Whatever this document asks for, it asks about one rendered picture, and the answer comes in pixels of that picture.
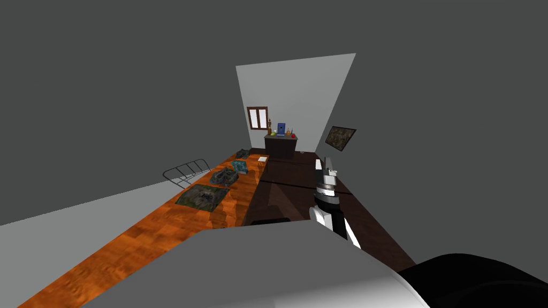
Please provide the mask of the brown framed window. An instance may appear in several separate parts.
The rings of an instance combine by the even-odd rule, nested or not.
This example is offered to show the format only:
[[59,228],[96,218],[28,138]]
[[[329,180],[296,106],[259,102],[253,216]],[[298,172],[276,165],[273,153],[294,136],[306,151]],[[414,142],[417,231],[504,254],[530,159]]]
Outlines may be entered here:
[[246,112],[251,130],[267,130],[269,128],[268,108],[266,106],[247,106]]

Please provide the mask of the orange wooden table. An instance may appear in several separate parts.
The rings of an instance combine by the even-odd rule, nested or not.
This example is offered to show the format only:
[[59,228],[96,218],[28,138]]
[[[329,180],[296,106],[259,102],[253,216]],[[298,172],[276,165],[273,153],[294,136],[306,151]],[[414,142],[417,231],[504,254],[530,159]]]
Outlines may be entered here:
[[267,165],[258,153],[246,162],[249,173],[212,212],[178,205],[172,197],[18,308],[81,308],[191,236],[242,226]]

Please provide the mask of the dark framed wall picture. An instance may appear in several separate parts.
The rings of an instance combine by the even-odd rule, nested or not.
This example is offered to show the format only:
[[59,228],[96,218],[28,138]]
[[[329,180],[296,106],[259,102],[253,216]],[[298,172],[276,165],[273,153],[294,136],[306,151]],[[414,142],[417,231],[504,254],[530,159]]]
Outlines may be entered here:
[[325,143],[339,151],[343,151],[356,129],[333,126],[327,134]]

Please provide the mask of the dark brown cabinet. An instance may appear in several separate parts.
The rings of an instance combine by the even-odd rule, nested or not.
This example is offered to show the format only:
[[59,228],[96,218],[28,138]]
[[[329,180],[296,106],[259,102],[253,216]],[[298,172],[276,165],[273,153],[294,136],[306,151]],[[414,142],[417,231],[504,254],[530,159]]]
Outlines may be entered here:
[[264,137],[265,153],[273,159],[293,159],[296,151],[297,136],[286,129],[284,122],[277,123],[273,134]]

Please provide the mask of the dark grey crumpled cloth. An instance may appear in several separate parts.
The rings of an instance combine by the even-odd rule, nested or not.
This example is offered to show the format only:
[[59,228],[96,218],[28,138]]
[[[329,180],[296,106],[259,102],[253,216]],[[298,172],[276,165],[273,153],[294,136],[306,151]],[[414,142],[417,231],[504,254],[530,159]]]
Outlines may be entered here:
[[209,180],[211,185],[224,185],[229,187],[239,178],[239,174],[228,167],[223,168],[221,171],[214,172]]

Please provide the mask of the dark green mat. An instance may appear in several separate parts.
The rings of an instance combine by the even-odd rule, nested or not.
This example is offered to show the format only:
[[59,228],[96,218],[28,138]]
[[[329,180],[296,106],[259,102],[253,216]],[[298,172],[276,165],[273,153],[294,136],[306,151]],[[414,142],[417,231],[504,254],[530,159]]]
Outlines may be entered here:
[[213,212],[229,191],[227,188],[196,184],[185,190],[175,203],[201,211]]

